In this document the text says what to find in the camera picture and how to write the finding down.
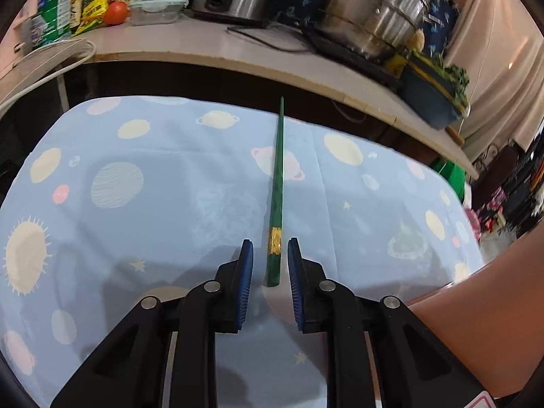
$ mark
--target table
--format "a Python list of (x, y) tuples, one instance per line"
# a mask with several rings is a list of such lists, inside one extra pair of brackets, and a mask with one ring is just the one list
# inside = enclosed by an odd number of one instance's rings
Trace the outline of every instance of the table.
[[(320, 336), (266, 271), (277, 116), (185, 98), (94, 99), (27, 158), (0, 209), (0, 348), (47, 407), (146, 295), (183, 296), (255, 246), (245, 325), (217, 339), (220, 406), (325, 406)], [(455, 193), (363, 139), (286, 118), (284, 241), (357, 295), (407, 301), (480, 269)], [(284, 243), (283, 255), (287, 244)]]
[[(288, 49), (300, 43), (261, 31)], [(229, 34), (224, 24), (186, 18), (173, 24), (97, 29), (84, 37), (97, 46), (96, 61), (167, 61), (216, 67), (268, 78), (314, 92), (392, 125), (450, 159), (477, 179), (465, 153), (444, 130), (425, 123), (400, 98), (367, 77), (315, 54), (288, 54)]]

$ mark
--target red and white label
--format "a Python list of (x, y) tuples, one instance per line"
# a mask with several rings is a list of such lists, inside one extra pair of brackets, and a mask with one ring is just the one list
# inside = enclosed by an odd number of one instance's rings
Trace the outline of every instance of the red and white label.
[(493, 398), (487, 391), (482, 391), (464, 408), (496, 408)]

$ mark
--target yellow snack bag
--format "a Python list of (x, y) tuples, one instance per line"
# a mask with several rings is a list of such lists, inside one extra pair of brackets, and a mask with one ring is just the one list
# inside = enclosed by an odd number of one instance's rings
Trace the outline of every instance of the yellow snack bag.
[(93, 0), (82, 11), (81, 24), (72, 35), (83, 34), (102, 24), (104, 14), (108, 9), (108, 0)]

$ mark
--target blue tablecloth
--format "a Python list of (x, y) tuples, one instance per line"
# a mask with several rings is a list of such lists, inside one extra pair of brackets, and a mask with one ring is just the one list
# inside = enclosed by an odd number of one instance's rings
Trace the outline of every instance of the blue tablecloth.
[[(184, 295), (255, 245), (242, 331), (217, 339), (220, 406), (325, 406), (321, 335), (294, 324), (286, 259), (262, 286), (277, 115), (184, 98), (95, 99), (64, 114), (0, 210), (0, 343), (48, 406), (147, 294)], [(285, 122), (284, 246), (356, 294), (408, 300), (483, 266), (436, 173), (372, 142)]]

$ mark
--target tomato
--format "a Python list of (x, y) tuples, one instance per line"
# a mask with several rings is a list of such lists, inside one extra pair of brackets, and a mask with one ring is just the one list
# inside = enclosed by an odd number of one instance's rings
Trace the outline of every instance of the tomato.
[(104, 14), (104, 23), (115, 26), (123, 23), (129, 16), (129, 7), (124, 1), (116, 1), (108, 7)]

